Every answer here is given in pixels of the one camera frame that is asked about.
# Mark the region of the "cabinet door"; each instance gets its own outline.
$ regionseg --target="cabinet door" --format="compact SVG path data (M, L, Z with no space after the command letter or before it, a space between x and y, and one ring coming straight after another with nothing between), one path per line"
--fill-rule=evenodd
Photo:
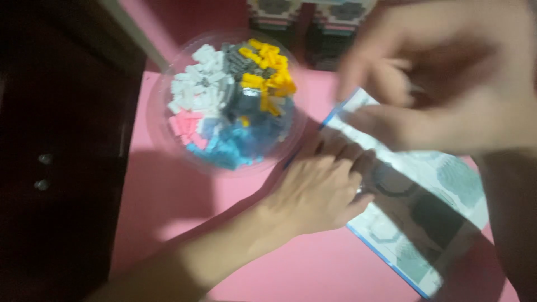
M144 56L58 3L0 4L0 301L79 300L110 265Z

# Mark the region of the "pink table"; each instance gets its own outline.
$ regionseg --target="pink table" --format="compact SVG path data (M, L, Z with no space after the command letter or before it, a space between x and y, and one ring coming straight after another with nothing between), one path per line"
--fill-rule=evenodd
M122 5L161 53L171 59L183 42L201 32L246 26L244 2L124 0ZM149 70L143 77L114 243L112 277L155 253L169 240L191 238L259 201L281 173L280 168L275 168L248 178L210 178L156 148L147 131L146 106L158 77L158 73ZM335 75L304 70L302 79L305 85L299 89L308 91L313 104L307 113L313 121L320 122L332 109ZM307 131L315 127L311 122ZM255 302L420 300L403 279L346 228L292 240L232 274L211 291L211 296ZM518 301L497 262L489 228L453 267L437 300Z

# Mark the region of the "hand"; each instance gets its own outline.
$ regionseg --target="hand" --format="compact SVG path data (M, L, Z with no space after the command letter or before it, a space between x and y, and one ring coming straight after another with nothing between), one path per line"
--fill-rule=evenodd
M344 138L323 144L317 136L302 147L281 187L260 206L293 236L343 227L373 200L372 194L357 196L357 190L374 159L373 151L364 152Z
M359 85L383 105L365 106L347 122L395 151L533 147L533 29L523 0L388 9L343 59L337 95L344 99Z

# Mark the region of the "left hand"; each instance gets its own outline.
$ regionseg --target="left hand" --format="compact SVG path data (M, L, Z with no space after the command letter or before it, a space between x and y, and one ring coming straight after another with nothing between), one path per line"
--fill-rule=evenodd
M374 198L370 193L357 196L374 159L373 151L364 152L344 138L323 144L317 135L301 149L281 187L260 206L294 236L341 228Z

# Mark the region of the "right hand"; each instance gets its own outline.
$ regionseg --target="right hand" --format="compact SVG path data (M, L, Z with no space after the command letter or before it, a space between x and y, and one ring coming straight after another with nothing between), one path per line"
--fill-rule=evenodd
M381 106L347 122L398 150L482 154L537 145L534 22L525 0L388 9L342 60L338 99L363 87ZM411 94L410 83L421 88Z

